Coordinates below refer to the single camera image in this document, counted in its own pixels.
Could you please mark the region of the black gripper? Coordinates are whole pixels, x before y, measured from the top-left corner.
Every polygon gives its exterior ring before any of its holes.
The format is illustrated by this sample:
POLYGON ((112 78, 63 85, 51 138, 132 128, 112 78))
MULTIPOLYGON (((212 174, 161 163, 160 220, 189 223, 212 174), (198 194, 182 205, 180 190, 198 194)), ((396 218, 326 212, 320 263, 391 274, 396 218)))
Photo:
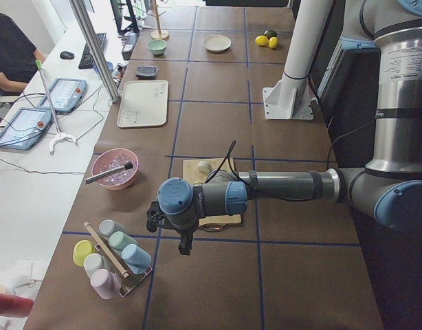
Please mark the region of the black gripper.
POLYGON ((193 235, 196 230, 197 226, 194 225, 188 229, 177 231, 180 234, 180 243, 178 245, 178 250, 181 255, 191 254, 193 235))

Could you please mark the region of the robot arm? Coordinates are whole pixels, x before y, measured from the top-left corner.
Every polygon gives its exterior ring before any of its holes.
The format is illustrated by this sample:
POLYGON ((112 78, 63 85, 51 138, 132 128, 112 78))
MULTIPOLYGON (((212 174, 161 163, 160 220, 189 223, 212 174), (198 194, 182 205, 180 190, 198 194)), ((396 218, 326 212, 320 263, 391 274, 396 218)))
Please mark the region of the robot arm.
POLYGON ((216 169, 203 184, 167 179, 146 227, 176 231, 188 255, 199 220, 240 215, 250 199, 345 201, 398 231, 422 226, 422 1, 347 1, 342 47, 380 52, 373 158, 362 168, 324 172, 216 169))

